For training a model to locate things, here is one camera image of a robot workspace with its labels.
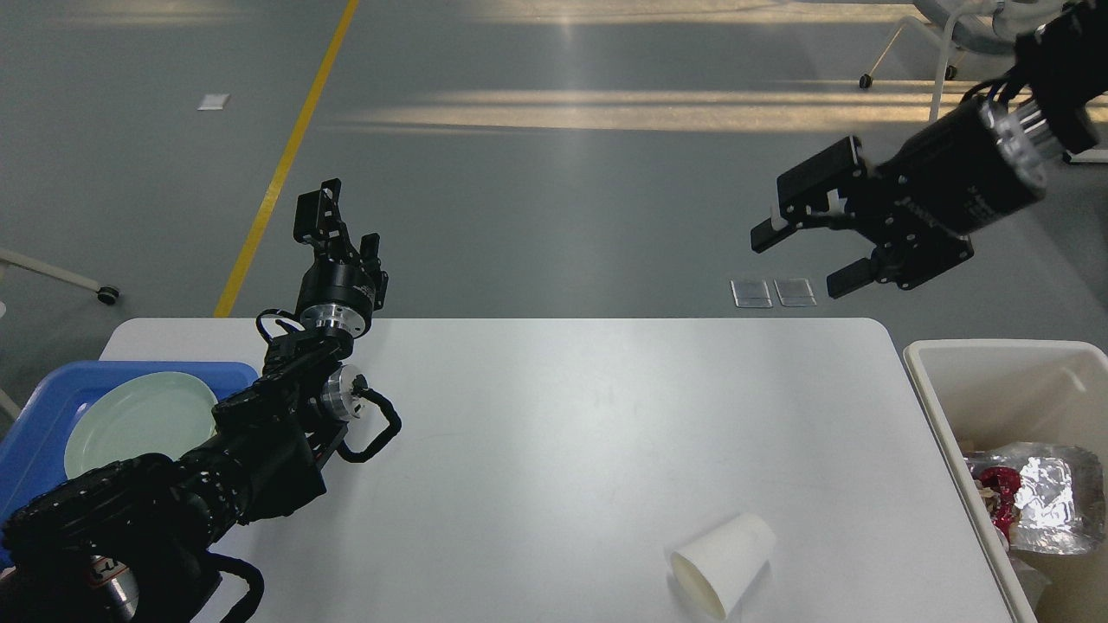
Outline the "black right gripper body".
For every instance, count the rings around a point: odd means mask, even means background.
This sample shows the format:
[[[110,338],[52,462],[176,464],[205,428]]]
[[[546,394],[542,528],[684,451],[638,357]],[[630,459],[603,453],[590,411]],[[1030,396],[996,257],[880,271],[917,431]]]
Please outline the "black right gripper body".
[[[1047,193],[1063,147],[1037,101],[1009,109],[973,96],[878,165],[866,200],[878,234],[874,278],[912,289],[974,255],[970,234]]]

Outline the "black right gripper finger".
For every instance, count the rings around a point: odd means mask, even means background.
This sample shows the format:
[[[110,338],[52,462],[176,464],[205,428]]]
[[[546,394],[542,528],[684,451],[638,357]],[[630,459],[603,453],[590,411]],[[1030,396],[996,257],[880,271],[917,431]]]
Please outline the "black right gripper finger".
[[[842,299],[852,292],[866,287],[874,283],[886,283],[892,273],[886,261],[879,257],[866,257],[866,259],[854,261],[847,267],[831,273],[825,278],[828,296],[831,299]]]
[[[763,253],[799,229],[839,227],[847,202],[866,184],[861,139],[842,137],[776,178],[778,205],[750,231],[750,247]]]

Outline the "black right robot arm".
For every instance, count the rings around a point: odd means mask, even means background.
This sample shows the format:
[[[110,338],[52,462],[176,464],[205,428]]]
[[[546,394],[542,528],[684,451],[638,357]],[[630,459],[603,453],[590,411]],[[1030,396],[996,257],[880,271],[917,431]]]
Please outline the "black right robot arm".
[[[873,283],[914,289],[974,256],[977,229],[1047,193],[1054,159],[1096,147],[1085,109],[1105,94],[1105,3],[1078,1],[1014,40],[1005,74],[982,81],[888,161],[848,135],[776,180],[778,204],[750,232],[763,253],[801,229],[852,229],[873,251],[827,276],[832,299]]]

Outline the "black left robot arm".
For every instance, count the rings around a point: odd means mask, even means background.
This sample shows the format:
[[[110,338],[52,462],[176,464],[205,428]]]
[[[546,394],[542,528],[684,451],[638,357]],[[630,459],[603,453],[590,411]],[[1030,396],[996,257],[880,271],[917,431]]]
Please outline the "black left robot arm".
[[[322,496],[329,458],[365,464],[400,433],[396,407],[349,362],[389,276],[379,234],[352,243],[341,188],[327,180],[298,197],[293,241],[312,249],[312,265],[293,312],[254,319],[267,346],[261,375],[213,407],[209,440],[178,459],[96,466],[3,522],[4,622],[189,622],[225,575],[246,592],[223,619],[246,622],[261,603],[261,571],[212,548],[234,527]]]

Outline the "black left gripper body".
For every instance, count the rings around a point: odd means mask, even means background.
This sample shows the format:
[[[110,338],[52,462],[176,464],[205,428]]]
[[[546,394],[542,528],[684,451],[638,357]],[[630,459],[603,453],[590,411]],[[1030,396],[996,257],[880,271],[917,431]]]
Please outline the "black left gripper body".
[[[375,312],[384,307],[388,273],[380,261],[337,263],[316,259],[302,276],[294,316],[306,328],[330,328],[363,337]]]

